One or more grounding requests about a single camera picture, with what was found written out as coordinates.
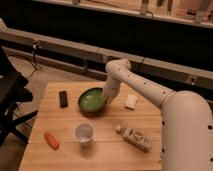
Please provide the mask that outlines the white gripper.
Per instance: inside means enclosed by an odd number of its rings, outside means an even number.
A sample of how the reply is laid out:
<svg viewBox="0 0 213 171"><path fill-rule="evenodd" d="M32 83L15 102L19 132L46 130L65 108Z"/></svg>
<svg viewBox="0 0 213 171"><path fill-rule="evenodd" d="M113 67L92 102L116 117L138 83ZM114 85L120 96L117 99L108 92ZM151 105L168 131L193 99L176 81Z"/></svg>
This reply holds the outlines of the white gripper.
<svg viewBox="0 0 213 171"><path fill-rule="evenodd" d="M102 100L105 104L110 104L120 92L120 83L107 80L103 85Z"/></svg>

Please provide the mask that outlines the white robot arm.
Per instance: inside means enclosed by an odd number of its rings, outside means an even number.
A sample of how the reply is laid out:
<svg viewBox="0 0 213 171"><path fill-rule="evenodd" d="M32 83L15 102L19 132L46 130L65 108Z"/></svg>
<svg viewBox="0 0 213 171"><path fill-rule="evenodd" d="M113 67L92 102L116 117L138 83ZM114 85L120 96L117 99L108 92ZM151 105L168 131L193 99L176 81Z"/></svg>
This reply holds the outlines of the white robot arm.
<svg viewBox="0 0 213 171"><path fill-rule="evenodd" d="M213 171L213 113L199 94L175 91L130 71L128 59L106 64L103 100L111 103L125 83L162 114L162 171Z"/></svg>

